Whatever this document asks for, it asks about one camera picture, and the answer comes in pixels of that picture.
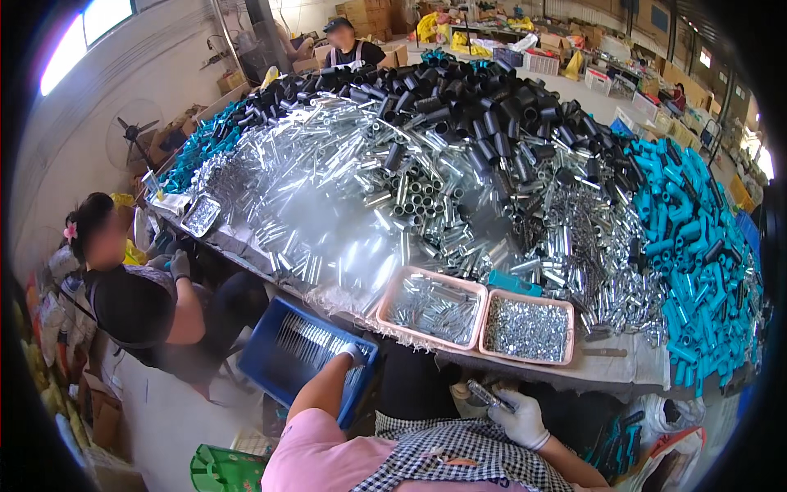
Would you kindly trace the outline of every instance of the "fan blade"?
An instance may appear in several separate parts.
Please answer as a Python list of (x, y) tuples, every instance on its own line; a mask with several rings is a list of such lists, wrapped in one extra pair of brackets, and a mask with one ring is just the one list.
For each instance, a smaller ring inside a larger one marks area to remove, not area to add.
[(150, 129), (151, 129), (151, 128), (152, 128), (152, 127), (153, 127), (153, 126), (156, 124), (156, 123), (158, 123), (158, 120), (151, 121), (150, 123), (148, 123), (148, 124), (147, 124), (147, 125), (145, 125), (144, 127), (141, 127), (141, 128), (139, 129), (139, 133), (142, 133), (142, 132), (143, 132), (143, 131), (145, 131), (145, 130), (150, 130)]

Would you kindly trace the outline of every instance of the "white plastic crate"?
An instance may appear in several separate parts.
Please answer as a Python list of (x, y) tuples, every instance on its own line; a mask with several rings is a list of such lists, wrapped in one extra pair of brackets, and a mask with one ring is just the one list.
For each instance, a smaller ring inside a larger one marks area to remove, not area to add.
[(560, 60), (552, 57), (540, 57), (536, 54), (526, 52), (522, 66), (528, 72), (556, 76), (560, 68)]
[(649, 120), (656, 119), (656, 114), (659, 112), (659, 106), (653, 104), (653, 102), (644, 95), (635, 91), (634, 98), (631, 99), (631, 104), (634, 105), (637, 111), (644, 113)]
[(626, 111), (620, 107), (615, 108), (615, 118), (619, 118), (620, 121), (640, 139), (643, 139), (645, 134), (648, 133), (648, 130), (643, 128), (643, 125), (655, 127), (651, 120), (643, 117), (640, 113)]
[(585, 70), (585, 85), (591, 90), (609, 96), (612, 89), (612, 80), (605, 73), (588, 68)]

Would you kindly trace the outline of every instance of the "checkered apron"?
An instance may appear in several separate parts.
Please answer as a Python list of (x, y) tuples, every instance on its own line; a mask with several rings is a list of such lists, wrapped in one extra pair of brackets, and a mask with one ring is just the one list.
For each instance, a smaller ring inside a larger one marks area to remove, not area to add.
[[(411, 421), (377, 412), (376, 428), (377, 437), (398, 443), (377, 472), (353, 492), (393, 490), (405, 480), (508, 480), (539, 492), (574, 490), (549, 463), (514, 444), (503, 428), (490, 420)], [(477, 465), (444, 462), (457, 458), (473, 460)]]

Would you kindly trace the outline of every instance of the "black t-shirt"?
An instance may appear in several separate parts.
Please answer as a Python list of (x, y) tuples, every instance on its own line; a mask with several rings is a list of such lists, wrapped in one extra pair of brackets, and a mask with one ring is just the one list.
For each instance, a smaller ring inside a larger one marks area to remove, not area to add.
[(98, 327), (145, 365), (159, 367), (157, 355), (174, 316), (169, 292), (153, 280), (126, 271), (123, 265), (85, 273), (87, 300)]
[[(355, 52), (358, 49), (358, 43), (360, 43), (360, 41), (356, 39), (349, 53), (342, 53), (339, 48), (336, 48), (336, 65), (353, 63), (355, 61)], [(329, 50), (328, 55), (325, 57), (325, 66), (327, 67), (333, 66), (331, 64), (331, 51), (332, 50)], [(374, 43), (364, 41), (364, 45), (360, 48), (360, 59), (370, 65), (377, 65), (385, 57), (386, 54)]]

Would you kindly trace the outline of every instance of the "gray glove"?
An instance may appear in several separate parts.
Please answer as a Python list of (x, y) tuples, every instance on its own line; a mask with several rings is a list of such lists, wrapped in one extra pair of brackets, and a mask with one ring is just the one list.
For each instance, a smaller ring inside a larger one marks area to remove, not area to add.
[(183, 250), (177, 250), (175, 256), (169, 262), (169, 271), (172, 272), (172, 278), (177, 282), (178, 279), (186, 277), (191, 278), (191, 267), (189, 266), (189, 257)]
[(171, 254), (160, 254), (155, 257), (153, 260), (150, 260), (146, 263), (146, 266), (153, 267), (156, 270), (161, 270), (162, 272), (167, 271), (167, 262), (172, 260)]

